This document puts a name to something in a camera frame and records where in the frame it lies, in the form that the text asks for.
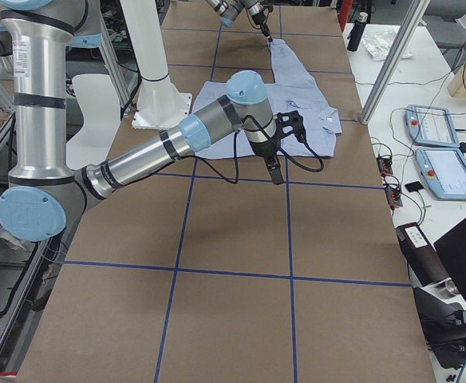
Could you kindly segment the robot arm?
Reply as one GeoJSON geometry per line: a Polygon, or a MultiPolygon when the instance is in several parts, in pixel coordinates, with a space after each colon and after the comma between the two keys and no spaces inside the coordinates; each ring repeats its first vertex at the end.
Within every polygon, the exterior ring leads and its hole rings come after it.
{"type": "Polygon", "coordinates": [[[244,131],[267,169],[278,166],[280,116],[254,71],[227,81],[225,94],[201,110],[169,77],[160,21],[152,1],[124,1],[124,19],[142,82],[134,128],[156,128],[150,141],[78,170],[66,159],[65,50],[74,42],[99,45],[97,1],[3,1],[1,19],[13,42],[17,163],[0,195],[0,224],[30,242],[61,233],[86,211],[125,186],[149,177],[238,131],[244,131]]]}
{"type": "Polygon", "coordinates": [[[260,30],[269,42],[273,41],[267,25],[270,13],[274,10],[272,5],[263,5],[261,1],[255,0],[206,0],[206,3],[219,15],[221,24],[225,27],[231,27],[236,18],[246,11],[253,27],[260,30]]]}

